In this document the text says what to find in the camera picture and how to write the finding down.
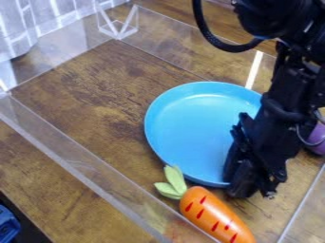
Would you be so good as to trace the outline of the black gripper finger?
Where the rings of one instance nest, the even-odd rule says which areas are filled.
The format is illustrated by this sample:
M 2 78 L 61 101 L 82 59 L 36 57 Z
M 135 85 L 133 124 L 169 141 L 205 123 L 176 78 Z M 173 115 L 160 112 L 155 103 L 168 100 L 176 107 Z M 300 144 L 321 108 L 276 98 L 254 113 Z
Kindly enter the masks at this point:
M 224 166 L 224 180 L 226 182 L 233 182 L 234 180 L 238 180 L 241 177 L 241 165 L 245 160 L 245 156 L 238 148 L 237 145 L 233 145 L 230 147 L 225 166 Z
M 234 198 L 248 198 L 257 192 L 264 193 L 262 169 L 254 160 L 244 160 L 241 165 L 241 177 L 238 180 L 229 182 L 226 192 L 228 195 Z

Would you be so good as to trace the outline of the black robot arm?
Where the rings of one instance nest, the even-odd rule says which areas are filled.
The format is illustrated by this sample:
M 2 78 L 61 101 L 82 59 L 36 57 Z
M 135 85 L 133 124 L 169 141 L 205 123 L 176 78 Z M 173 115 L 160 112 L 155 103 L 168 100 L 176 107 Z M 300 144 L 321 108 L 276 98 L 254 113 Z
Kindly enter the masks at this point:
M 307 145 L 325 106 L 325 1 L 233 0 L 244 29 L 276 39 L 272 86 L 254 117 L 238 114 L 224 168 L 232 197 L 265 197 L 288 180 L 287 162 Z

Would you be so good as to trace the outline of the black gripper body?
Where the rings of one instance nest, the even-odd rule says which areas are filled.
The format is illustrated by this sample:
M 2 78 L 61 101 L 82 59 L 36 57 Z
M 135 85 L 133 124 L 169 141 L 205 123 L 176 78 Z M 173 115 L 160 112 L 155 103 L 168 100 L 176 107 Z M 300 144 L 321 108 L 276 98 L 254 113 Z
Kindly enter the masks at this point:
M 316 119 L 299 110 L 287 110 L 262 95 L 262 106 L 256 118 L 245 112 L 238 114 L 238 124 L 233 126 L 233 145 L 245 158 L 254 160 L 262 169 L 262 196 L 273 198 L 277 186 L 288 181 L 287 162 L 303 148 L 303 139 L 309 136 Z

